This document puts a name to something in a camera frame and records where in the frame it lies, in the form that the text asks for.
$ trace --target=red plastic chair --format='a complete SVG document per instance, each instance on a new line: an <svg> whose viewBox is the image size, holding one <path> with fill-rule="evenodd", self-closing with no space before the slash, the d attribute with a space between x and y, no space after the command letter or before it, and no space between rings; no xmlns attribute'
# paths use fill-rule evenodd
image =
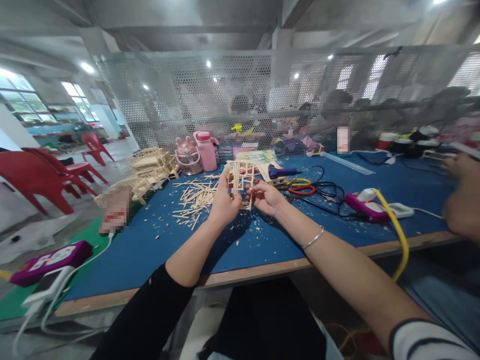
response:
<svg viewBox="0 0 480 360"><path fill-rule="evenodd" d="M85 155L91 155L97 163L102 166L107 166L105 165L105 161L102 159L102 155L100 154L102 152L107 154L113 162L115 161L112 155L110 155L110 153L100 141L100 137L97 135L96 132L86 132L81 136L81 138L90 149L89 151L82 151L81 156L83 157L84 161L87 161Z"/></svg>
<svg viewBox="0 0 480 360"><path fill-rule="evenodd" d="M0 176L11 183L28 201L30 201L42 214L47 211L35 195L41 195L50 200L57 208L67 214L74 211L62 195L66 190L76 198L80 195L72 184L80 189L85 186L77 177L60 175L44 160L32 153L25 151L7 151L0 153Z"/></svg>
<svg viewBox="0 0 480 360"><path fill-rule="evenodd" d="M60 160L58 160L55 156L52 154L48 153L46 150L36 148L36 147L22 147L21 148L23 151L26 151L28 153L35 154L39 157L41 157L43 160L45 160L48 164L50 164L58 173L60 174L70 174L75 177L82 176L84 177L87 181L94 183L95 180L90 175L89 172L94 173L97 178L102 180L105 184L108 184L109 182L105 180L105 178L100 175L100 173L94 169L92 165L90 165L88 162L80 162L78 164L72 164L65 166L62 164ZM97 196L97 194L89 188L87 185L85 185L84 189L80 189L83 194L85 194L87 191L89 191L91 194L94 194Z"/></svg>

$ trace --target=silver bracelet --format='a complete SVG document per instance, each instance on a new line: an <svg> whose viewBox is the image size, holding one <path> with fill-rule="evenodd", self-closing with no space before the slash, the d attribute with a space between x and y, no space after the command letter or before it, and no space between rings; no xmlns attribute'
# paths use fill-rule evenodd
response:
<svg viewBox="0 0 480 360"><path fill-rule="evenodd" d="M308 248L310 245L312 245L314 242L316 242L318 239L320 239L320 237L322 236L322 234L324 233L324 230L325 230L325 228L324 228L322 225L320 225L320 227L321 227L320 233L319 233L317 236L315 236L312 241L310 241L310 242L309 242L307 245L305 245L305 246L300 246L302 250L305 250L305 249Z"/></svg>

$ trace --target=human hand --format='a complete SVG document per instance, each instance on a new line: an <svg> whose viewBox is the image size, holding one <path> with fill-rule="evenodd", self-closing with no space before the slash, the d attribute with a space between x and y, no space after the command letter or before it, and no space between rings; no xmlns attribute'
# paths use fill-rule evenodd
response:
<svg viewBox="0 0 480 360"><path fill-rule="evenodd" d="M246 200L249 201L252 197L252 204L262 213L274 217L283 205L288 204L285 197L273 185L258 178L254 179L253 183L255 185L247 184L245 186Z"/></svg>
<svg viewBox="0 0 480 360"><path fill-rule="evenodd" d="M218 186L207 221L215 226L224 228L235 219L241 205L242 195L238 193L232 200L232 196L229 194L227 178L222 175L218 178Z"/></svg>
<svg viewBox="0 0 480 360"><path fill-rule="evenodd" d="M114 233L127 224L131 203L131 186L119 187L108 194L106 211L98 232L100 234Z"/></svg>
<svg viewBox="0 0 480 360"><path fill-rule="evenodd" d="M472 159L466 152L461 152L456 158L444 160L442 166L460 179L470 174L480 176L480 162Z"/></svg>

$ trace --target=blue table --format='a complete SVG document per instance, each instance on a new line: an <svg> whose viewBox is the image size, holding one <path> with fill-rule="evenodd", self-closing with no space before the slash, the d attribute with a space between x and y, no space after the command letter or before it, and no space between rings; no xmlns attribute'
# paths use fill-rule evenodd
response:
<svg viewBox="0 0 480 360"><path fill-rule="evenodd" d="M298 170L321 165L325 169L322 181L335 182L345 193L377 188L389 203L402 203L435 214L442 213L442 206L453 191L452 181L448 177L407 168L400 161L391 166L378 166L367 163L357 155L346 159L376 173L363 175L319 156L292 157L281 159L280 162L285 168L296 167ZM425 160L415 160L411 164L425 168L423 161ZM299 177L316 181L321 173L319 167L314 167ZM195 178L200 179L199 182L206 182L203 176L202 173ZM180 179L159 190L140 209L123 233L117 235L105 254L93 263L89 272L77 282L64 301L67 304L78 299L98 301L102 296L113 299L114 294L118 294L118 301L121 299L120 302L124 302L133 295L150 274L192 234L190 227L179 225L177 218L172 217L172 211L183 209L178 203L185 189L184 186L174 187L174 184L191 179L193 177L182 175ZM327 207L332 206L317 195L310 199L322 202ZM296 201L298 203L294 202L294 205L303 213L368 255L400 248L391 223L384 225L346 221L303 201ZM346 205L343 212L349 212ZM204 211L197 227L207 217L208 212ZM401 219L400 224L412 247L439 243L454 237L448 232L445 221L422 212ZM240 213L222 232L203 268L205 276L201 282L206 286L228 284L307 266L310 263L304 253L277 222L253 209L252 212Z"/></svg>

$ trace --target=wooden table edge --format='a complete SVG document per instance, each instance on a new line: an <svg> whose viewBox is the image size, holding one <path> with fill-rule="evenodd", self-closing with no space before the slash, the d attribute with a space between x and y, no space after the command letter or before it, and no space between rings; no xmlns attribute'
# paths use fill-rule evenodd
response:
<svg viewBox="0 0 480 360"><path fill-rule="evenodd" d="M425 247L432 244L443 243L454 240L459 236L448 231L438 231L428 234L421 234L407 239L411 249ZM402 250L398 240L381 242L373 245L358 247L365 255L372 257L379 254L394 253ZM281 275L296 270L306 269L312 264L306 258L276 262L266 265L246 267L236 270L224 271L210 275L202 275L198 282L198 289L211 288L221 285L234 284L241 281L248 281L263 278L266 276ZM75 314L86 313L115 306L125 305L137 292L138 288L112 292L97 296L89 296L76 300L65 301L54 312L54 316L63 317Z"/></svg>

